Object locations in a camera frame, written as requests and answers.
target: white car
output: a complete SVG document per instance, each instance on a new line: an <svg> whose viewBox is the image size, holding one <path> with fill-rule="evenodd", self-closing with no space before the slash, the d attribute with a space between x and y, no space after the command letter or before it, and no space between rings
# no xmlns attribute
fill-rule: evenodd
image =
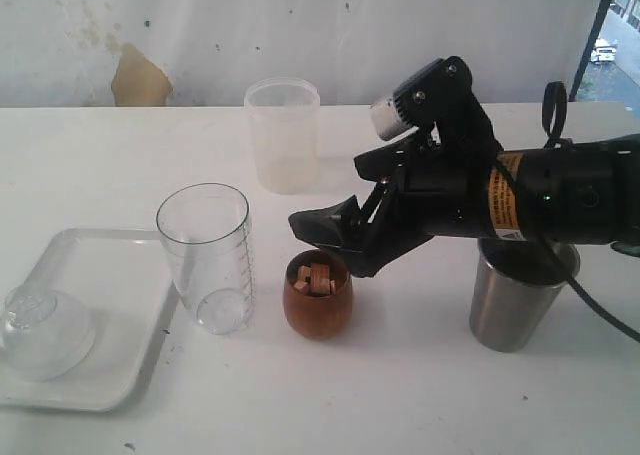
<svg viewBox="0 0 640 455"><path fill-rule="evenodd" d="M616 59L616 47L611 45L604 38L598 38L591 51L592 63L614 62Z"/></svg>

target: clear plastic cup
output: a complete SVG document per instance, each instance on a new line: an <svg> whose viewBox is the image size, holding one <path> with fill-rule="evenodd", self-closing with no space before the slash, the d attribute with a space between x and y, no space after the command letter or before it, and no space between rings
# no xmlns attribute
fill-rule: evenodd
<svg viewBox="0 0 640 455"><path fill-rule="evenodd" d="M203 183L169 196L156 216L182 304L215 334L246 325L253 310L249 203L239 190Z"/></svg>
<svg viewBox="0 0 640 455"><path fill-rule="evenodd" d="M299 78L268 78L249 87L244 106L260 183L282 194L311 185L318 175L316 88Z"/></svg>
<svg viewBox="0 0 640 455"><path fill-rule="evenodd" d="M89 353L96 330L89 309L71 295L28 282L5 300L2 350L25 380L62 375Z"/></svg>

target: white wall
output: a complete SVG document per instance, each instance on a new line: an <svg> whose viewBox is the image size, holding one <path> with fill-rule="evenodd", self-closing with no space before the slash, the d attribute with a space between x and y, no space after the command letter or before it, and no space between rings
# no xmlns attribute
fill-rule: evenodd
<svg viewBox="0 0 640 455"><path fill-rule="evenodd" d="M124 42L165 71L172 105L241 104L275 75L370 103L453 54L482 101L539 101L571 84L598 1L0 0L0 106L112 105Z"/></svg>

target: plastic tray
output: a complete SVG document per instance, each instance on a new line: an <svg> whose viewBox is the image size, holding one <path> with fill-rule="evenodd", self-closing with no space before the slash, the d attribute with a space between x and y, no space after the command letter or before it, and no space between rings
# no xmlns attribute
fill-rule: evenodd
<svg viewBox="0 0 640 455"><path fill-rule="evenodd" d="M132 392L154 336L162 336L160 316L175 309L165 304L171 276L157 232L65 230L27 280L85 303L96 341L76 367L46 382L20 380L0 357L0 405L88 411L119 405Z"/></svg>

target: robotic arm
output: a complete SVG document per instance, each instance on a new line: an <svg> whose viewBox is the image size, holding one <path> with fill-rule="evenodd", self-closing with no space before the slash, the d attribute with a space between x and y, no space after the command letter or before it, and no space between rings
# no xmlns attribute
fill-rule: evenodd
<svg viewBox="0 0 640 455"><path fill-rule="evenodd" d="M462 59L438 59L374 104L383 140L415 130L355 158L358 175L376 184L362 207L352 196L294 213L295 236L333 252L358 277L437 235L535 240L537 231L556 242L640 245L637 137L503 151L471 85ZM497 161L527 197L514 194Z"/></svg>

